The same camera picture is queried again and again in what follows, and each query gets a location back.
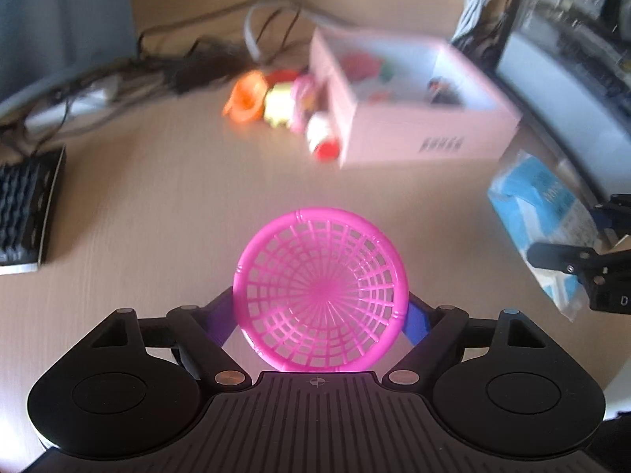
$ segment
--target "black keyboard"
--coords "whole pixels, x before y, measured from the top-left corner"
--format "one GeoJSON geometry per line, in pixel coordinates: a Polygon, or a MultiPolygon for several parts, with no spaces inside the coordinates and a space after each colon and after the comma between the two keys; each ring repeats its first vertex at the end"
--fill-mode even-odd
{"type": "Polygon", "coordinates": [[[0,275],[33,272],[45,261],[65,147],[0,166],[0,275]]]}

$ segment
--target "toy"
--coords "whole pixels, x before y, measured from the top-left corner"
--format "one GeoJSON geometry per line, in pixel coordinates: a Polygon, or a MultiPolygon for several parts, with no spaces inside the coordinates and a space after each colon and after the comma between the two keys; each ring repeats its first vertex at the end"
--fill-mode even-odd
{"type": "Polygon", "coordinates": [[[263,117],[263,103],[269,85],[261,71],[244,74],[232,89],[230,99],[223,108],[223,115],[239,124],[258,121],[263,117]]]}
{"type": "Polygon", "coordinates": [[[295,107],[291,97],[292,85],[290,82],[276,84],[265,97],[264,118],[274,128],[291,125],[295,107]]]}
{"type": "Polygon", "coordinates": [[[383,64],[384,61],[381,58],[365,52],[348,53],[340,61],[342,71],[351,83],[379,77],[383,64]]]}
{"type": "Polygon", "coordinates": [[[340,156],[340,140],[335,136],[327,112],[316,112],[307,125],[309,151],[321,162],[340,156]]]}
{"type": "Polygon", "coordinates": [[[292,82],[300,75],[295,69],[277,69],[266,75],[267,84],[273,87],[276,84],[292,82]]]}
{"type": "Polygon", "coordinates": [[[317,82],[313,75],[305,74],[296,78],[291,87],[291,97],[295,105],[290,129],[294,133],[304,133],[309,118],[316,111],[317,82]]]}

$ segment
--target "metal screw head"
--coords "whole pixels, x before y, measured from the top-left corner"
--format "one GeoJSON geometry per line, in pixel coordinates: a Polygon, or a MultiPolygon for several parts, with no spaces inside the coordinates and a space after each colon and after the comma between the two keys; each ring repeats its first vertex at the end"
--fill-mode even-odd
{"type": "Polygon", "coordinates": [[[240,371],[233,369],[226,369],[215,375],[215,382],[217,382],[217,384],[221,384],[222,386],[237,386],[244,380],[245,375],[243,375],[240,371]]]}
{"type": "Polygon", "coordinates": [[[390,382],[395,384],[399,384],[402,386],[410,386],[412,384],[416,384],[420,377],[415,371],[411,371],[409,369],[397,369],[393,372],[390,372],[388,375],[390,382]]]}

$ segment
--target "ridged surface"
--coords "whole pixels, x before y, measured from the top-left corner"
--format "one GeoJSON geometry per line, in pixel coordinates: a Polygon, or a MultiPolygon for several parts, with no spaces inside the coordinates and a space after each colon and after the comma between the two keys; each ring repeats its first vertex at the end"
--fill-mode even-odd
{"type": "Polygon", "coordinates": [[[158,452],[102,462],[77,459],[54,450],[27,471],[604,473],[605,470],[579,452],[545,462],[520,462],[470,449],[440,427],[423,399],[385,390],[370,373],[264,373],[261,381],[248,391],[216,396],[191,431],[158,452]]]}

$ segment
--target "pink cardboard box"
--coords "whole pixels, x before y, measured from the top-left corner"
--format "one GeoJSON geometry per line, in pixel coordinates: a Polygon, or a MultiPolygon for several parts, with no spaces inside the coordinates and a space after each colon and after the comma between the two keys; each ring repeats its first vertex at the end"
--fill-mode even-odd
{"type": "Polygon", "coordinates": [[[521,115],[464,55],[442,39],[375,31],[317,30],[310,69],[323,85],[342,142],[340,165],[480,158],[498,160],[521,115]],[[340,61],[349,53],[385,60],[393,78],[349,82],[340,61]],[[461,106],[427,102],[428,83],[450,83],[461,106]],[[371,94],[389,93],[375,102],[371,94]]]}

